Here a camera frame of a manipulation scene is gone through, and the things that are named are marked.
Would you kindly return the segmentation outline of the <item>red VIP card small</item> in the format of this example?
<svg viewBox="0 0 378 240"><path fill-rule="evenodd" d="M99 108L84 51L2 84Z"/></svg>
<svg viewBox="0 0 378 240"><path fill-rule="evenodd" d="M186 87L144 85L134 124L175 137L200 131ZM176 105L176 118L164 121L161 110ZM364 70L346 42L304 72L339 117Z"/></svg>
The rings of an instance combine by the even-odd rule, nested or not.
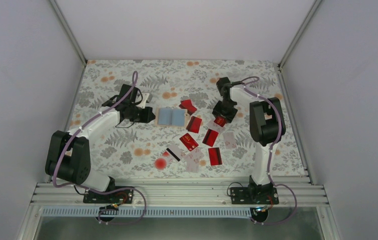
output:
<svg viewBox="0 0 378 240"><path fill-rule="evenodd" d="M227 120L222 116L217 116L213 122L223 128L226 125Z"/></svg>

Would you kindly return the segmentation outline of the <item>beige leather card holder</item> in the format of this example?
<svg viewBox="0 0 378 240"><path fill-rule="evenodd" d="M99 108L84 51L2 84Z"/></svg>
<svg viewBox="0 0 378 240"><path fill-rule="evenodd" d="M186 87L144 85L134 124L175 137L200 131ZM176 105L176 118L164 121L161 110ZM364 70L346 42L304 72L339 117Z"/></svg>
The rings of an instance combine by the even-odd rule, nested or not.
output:
<svg viewBox="0 0 378 240"><path fill-rule="evenodd" d="M185 128L190 119L187 110L181 108L160 107L155 115L155 125L161 127Z"/></svg>

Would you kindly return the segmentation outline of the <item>red stripe card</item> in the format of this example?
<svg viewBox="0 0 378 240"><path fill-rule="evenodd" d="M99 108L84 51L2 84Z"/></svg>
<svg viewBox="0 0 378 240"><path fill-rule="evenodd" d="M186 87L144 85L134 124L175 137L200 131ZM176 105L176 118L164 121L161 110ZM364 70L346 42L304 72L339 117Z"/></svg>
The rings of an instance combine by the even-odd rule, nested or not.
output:
<svg viewBox="0 0 378 240"><path fill-rule="evenodd" d="M211 166L220 166L222 165L222 158L220 148L212 147L208 149L209 159Z"/></svg>
<svg viewBox="0 0 378 240"><path fill-rule="evenodd" d="M192 116L186 126L186 130L192 133L198 134L202 124L202 119L196 116Z"/></svg>
<svg viewBox="0 0 378 240"><path fill-rule="evenodd" d="M192 101L190 99L182 100L179 104L179 107L181 109L184 109L187 111L187 113L191 116L197 111L197 108L193 105Z"/></svg>

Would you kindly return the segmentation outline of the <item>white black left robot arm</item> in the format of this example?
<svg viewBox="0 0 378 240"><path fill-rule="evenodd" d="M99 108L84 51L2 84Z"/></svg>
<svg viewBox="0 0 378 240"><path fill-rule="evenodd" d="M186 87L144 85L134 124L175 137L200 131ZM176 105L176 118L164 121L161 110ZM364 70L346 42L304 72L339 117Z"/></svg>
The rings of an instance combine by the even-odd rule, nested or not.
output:
<svg viewBox="0 0 378 240"><path fill-rule="evenodd" d="M91 168L90 149L102 135L122 121L147 124L156 117L150 93L142 93L134 85L123 84L118 95L106 100L98 112L82 126L53 133L48 150L45 172L52 180L61 179L87 190L105 203L116 195L115 180Z"/></svg>

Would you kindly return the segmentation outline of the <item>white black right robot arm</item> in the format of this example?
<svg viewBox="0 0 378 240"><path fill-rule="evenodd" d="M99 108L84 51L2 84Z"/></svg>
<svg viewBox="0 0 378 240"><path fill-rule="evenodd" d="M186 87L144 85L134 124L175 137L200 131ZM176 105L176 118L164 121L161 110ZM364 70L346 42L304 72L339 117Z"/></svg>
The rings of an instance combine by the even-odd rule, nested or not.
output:
<svg viewBox="0 0 378 240"><path fill-rule="evenodd" d="M248 85L258 80L256 76L234 82L228 77L219 78L216 85L221 100L212 112L215 117L231 123L237 114L237 105L249 108L249 132L256 146L254 170L249 177L247 195L255 204L261 203L267 195L273 195L271 163L275 155L274 146L281 141L286 131L280 100L277 97L263 97L248 88Z"/></svg>

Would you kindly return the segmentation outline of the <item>red VIP card upper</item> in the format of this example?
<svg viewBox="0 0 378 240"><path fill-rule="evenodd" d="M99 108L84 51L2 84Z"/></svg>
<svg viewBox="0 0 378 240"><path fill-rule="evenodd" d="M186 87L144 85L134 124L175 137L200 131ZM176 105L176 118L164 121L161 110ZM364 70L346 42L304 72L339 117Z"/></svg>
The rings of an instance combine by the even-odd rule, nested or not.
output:
<svg viewBox="0 0 378 240"><path fill-rule="evenodd" d="M217 131L212 130L212 129L208 129L202 143L207 145L207 146L213 147L218 135L219 135L219 133Z"/></svg>

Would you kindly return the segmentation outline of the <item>white floral card right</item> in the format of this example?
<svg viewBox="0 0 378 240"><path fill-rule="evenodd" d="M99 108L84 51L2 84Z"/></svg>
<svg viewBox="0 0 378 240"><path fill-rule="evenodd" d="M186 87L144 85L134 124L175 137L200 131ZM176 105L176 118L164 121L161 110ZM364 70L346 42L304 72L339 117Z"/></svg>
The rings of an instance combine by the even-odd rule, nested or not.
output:
<svg viewBox="0 0 378 240"><path fill-rule="evenodd" d="M226 149L235 149L237 147L237 143L233 132L224 132L223 140Z"/></svg>

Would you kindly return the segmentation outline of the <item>white floral card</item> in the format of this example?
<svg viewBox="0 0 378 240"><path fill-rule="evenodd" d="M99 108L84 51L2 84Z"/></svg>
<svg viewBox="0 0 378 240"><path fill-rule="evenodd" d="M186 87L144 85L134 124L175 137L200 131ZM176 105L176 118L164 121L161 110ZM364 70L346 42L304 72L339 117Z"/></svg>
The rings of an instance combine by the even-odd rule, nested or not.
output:
<svg viewBox="0 0 378 240"><path fill-rule="evenodd" d="M237 147L237 143L233 132L224 132L223 140L226 149L235 149Z"/></svg>
<svg viewBox="0 0 378 240"><path fill-rule="evenodd" d="M186 171L197 173L199 171L199 162L204 158L204 154L200 148L195 148L189 154L183 157L186 163Z"/></svg>

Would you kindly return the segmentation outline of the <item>red VIP card centre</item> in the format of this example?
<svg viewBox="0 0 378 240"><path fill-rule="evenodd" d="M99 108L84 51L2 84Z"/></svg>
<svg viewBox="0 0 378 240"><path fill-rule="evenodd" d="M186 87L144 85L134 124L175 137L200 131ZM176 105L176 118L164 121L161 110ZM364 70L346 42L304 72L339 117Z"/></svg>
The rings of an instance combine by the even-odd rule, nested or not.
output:
<svg viewBox="0 0 378 240"><path fill-rule="evenodd" d="M188 151L192 151L199 146L196 140L189 133L186 133L183 136L181 136L179 140L187 148Z"/></svg>

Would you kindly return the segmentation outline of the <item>white card black stripe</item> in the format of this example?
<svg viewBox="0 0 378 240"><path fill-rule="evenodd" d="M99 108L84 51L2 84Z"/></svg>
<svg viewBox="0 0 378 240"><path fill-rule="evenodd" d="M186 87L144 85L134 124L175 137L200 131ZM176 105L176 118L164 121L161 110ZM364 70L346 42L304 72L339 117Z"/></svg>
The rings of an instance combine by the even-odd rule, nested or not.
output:
<svg viewBox="0 0 378 240"><path fill-rule="evenodd" d="M172 144L166 148L166 152L176 161L180 162L183 160L185 153L176 144Z"/></svg>

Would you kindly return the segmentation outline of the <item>white floral card lower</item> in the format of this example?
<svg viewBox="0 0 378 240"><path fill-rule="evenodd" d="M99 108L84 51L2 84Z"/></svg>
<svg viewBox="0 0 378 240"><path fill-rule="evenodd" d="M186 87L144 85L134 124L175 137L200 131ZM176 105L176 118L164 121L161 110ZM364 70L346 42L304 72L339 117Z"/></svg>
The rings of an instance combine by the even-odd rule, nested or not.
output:
<svg viewBox="0 0 378 240"><path fill-rule="evenodd" d="M183 157L186 163L186 171L197 173L199 171L199 162L204 158L204 154L200 148L195 148L189 154Z"/></svg>

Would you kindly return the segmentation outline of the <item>floral patterned table mat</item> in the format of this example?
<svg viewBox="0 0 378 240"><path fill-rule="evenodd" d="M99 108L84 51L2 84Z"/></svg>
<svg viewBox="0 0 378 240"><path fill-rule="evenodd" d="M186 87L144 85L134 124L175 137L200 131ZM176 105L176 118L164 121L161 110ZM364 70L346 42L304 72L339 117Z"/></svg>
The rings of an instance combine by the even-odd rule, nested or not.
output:
<svg viewBox="0 0 378 240"><path fill-rule="evenodd" d="M222 165L211 166L208 149L202 143L213 122L212 110L220 99L216 82L221 77L239 81L257 76L259 81L250 90L264 97L283 100L277 74L269 61L243 60L90 60L87 63L70 126L81 126L95 115L101 104L130 84L133 72L138 72L137 87L151 93L150 106L177 108L190 99L197 108L195 116L202 119L199 133L192 137L198 142L204 158L197 173L187 172L184 161L171 160L164 170L154 167L154 161L172 144L184 153L186 147L179 138L183 128L131 124L128 121L112 128L100 137L90 150L92 168L116 179L151 178L237 178L248 180L254 167L255 143L249 133L248 109L238 105L232 123L218 135L215 147L220 148ZM226 149L223 133L233 132L237 147Z"/></svg>

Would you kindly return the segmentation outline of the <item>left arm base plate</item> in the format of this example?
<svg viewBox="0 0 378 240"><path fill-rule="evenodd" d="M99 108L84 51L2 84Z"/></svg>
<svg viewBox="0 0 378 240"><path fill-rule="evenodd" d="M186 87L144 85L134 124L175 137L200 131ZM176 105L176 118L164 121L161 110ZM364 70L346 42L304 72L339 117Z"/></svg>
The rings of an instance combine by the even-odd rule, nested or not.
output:
<svg viewBox="0 0 378 240"><path fill-rule="evenodd" d="M131 204L133 200L133 189L125 189L111 194L99 194L86 191L83 203L85 204Z"/></svg>

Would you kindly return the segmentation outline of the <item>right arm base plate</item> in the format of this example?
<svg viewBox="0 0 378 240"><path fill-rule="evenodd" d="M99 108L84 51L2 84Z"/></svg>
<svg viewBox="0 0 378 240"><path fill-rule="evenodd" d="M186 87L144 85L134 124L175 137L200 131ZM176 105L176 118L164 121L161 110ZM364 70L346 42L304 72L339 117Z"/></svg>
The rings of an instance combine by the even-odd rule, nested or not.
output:
<svg viewBox="0 0 378 240"><path fill-rule="evenodd" d="M279 204L279 197L276 188L254 193L250 192L247 187L231 187L229 194L233 205Z"/></svg>

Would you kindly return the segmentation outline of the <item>aluminium rail frame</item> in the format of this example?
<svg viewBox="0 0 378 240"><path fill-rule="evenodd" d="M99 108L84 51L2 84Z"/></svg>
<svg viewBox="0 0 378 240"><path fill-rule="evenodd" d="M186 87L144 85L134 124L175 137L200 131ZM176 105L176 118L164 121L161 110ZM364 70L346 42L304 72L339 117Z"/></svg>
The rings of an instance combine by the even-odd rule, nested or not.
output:
<svg viewBox="0 0 378 240"><path fill-rule="evenodd" d="M232 205L228 186L231 181L219 179L126 179L119 186L135 187L131 205L141 207L143 199L149 207L227 207ZM277 207L323 207L329 204L324 187L308 182L287 182L289 188L277 187ZM83 196L71 186L54 187L38 183L33 193L33 205L83 204Z"/></svg>

